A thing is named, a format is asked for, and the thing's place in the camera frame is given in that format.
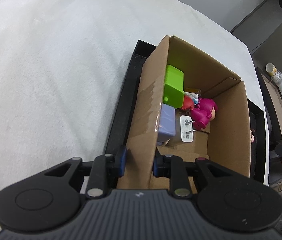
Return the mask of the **brown cardboard box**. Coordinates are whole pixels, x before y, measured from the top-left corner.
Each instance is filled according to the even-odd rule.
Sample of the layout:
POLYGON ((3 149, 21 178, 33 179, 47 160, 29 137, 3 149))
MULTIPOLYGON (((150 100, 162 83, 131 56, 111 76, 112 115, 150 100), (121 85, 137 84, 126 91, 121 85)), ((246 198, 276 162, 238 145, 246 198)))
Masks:
POLYGON ((152 173, 154 154, 173 154, 185 161, 206 157, 244 176, 250 174, 250 120, 245 85, 219 61, 176 36, 166 36, 142 67, 137 101, 127 139, 125 174, 120 189, 166 189, 165 178, 152 173), (167 66, 184 74, 187 91, 200 90, 218 109, 205 129, 194 132, 193 142, 157 145, 167 66))

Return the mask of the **black rectangular tray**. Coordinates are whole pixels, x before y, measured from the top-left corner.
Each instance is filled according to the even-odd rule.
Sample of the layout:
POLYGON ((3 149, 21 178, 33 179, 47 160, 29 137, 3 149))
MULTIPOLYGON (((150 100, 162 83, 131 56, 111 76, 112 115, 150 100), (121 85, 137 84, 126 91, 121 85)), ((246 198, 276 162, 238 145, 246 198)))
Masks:
POLYGON ((264 128, 256 130, 257 150, 251 148, 252 129, 245 82, 219 61, 176 36, 166 36, 159 45, 139 41, 134 50, 106 146, 115 154, 127 147, 127 165, 121 189, 167 189, 166 178, 155 178, 152 164, 155 151, 174 154, 185 161, 208 157, 242 175, 264 181, 266 143, 264 128), (157 145, 162 116, 166 67, 184 74, 185 90, 199 89, 217 107, 208 133, 199 131, 194 141, 178 146, 157 145))

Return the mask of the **lavender square box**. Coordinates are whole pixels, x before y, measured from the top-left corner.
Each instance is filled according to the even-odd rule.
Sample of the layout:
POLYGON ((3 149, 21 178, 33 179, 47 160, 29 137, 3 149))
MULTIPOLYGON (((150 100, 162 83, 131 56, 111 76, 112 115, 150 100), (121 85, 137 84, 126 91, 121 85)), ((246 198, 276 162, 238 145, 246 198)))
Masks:
POLYGON ((170 140, 176 135, 176 123, 175 123, 175 109, 172 106, 162 104, 158 139, 157 142, 163 143, 170 140))

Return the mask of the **white plug charger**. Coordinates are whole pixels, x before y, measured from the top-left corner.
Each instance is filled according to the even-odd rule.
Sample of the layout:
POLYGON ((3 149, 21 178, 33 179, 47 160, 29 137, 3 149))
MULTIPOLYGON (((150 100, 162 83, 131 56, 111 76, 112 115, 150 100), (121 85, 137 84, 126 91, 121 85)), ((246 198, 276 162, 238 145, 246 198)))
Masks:
POLYGON ((193 128, 194 121, 188 115, 181 115, 179 117, 180 138, 182 142, 193 142, 193 134, 196 131, 193 128))

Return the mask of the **brown-haired doll figurine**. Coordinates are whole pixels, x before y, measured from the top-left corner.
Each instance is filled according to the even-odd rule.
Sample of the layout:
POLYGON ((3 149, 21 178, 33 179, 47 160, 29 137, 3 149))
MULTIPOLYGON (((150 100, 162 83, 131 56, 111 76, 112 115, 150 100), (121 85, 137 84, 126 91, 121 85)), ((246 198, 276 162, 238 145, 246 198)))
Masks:
POLYGON ((250 142, 251 142, 251 144, 255 141, 255 135, 254 135, 254 133, 255 133, 255 130, 254 130, 254 129, 251 129, 251 130, 250 130, 250 142))

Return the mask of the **black framed cardboard board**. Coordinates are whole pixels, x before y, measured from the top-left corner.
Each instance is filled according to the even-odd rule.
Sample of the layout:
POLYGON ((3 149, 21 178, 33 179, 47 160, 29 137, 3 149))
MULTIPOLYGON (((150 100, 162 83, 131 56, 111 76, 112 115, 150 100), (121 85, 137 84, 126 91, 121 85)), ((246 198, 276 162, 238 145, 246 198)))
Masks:
POLYGON ((282 140, 282 94, 260 68, 255 68, 266 108, 271 141, 282 140))

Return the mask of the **magenta toy figure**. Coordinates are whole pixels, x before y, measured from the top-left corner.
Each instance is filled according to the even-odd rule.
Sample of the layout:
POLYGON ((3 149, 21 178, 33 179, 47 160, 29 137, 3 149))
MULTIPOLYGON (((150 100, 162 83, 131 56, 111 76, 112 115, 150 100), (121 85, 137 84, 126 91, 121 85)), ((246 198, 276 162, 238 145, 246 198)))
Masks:
POLYGON ((190 111, 194 129, 199 131, 205 129, 209 122, 215 118, 217 111, 217 104, 212 99, 199 98, 198 103, 190 111))

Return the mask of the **red round toy figure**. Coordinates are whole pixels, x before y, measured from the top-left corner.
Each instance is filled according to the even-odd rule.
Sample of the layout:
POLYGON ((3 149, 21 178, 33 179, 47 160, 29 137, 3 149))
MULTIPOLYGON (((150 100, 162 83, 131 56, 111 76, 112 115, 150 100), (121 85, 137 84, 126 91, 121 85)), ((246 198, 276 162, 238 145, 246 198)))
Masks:
POLYGON ((198 103, 198 98, 192 98, 188 95, 184 96, 183 105, 181 106, 181 110, 188 111, 194 109, 195 105, 198 103))

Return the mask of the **green hexagonal plastic block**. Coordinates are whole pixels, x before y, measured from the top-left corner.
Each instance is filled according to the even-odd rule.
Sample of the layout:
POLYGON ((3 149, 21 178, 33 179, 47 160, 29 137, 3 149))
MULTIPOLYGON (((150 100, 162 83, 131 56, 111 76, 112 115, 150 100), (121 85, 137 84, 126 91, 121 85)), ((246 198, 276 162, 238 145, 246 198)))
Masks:
POLYGON ((166 66, 162 103, 175 109, 181 108, 184 101, 184 73, 172 65, 166 66))

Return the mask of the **yellow-capped plastic bottle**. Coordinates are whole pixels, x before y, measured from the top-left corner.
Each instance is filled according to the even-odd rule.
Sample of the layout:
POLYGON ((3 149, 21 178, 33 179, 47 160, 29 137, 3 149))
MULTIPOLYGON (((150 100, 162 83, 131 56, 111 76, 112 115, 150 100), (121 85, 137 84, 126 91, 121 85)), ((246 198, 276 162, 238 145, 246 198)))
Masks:
POLYGON ((282 74, 272 63, 266 65, 266 71, 277 86, 282 85, 282 74))

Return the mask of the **white fuzzy blanket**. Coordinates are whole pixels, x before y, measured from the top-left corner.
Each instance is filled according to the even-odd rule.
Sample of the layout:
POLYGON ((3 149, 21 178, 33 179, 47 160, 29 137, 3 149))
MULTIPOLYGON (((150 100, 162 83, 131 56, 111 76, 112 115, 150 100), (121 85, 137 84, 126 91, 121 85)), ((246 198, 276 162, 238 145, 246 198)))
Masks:
POLYGON ((248 48, 178 0, 0 0, 0 190, 101 154, 138 40, 191 43, 263 108, 248 48))

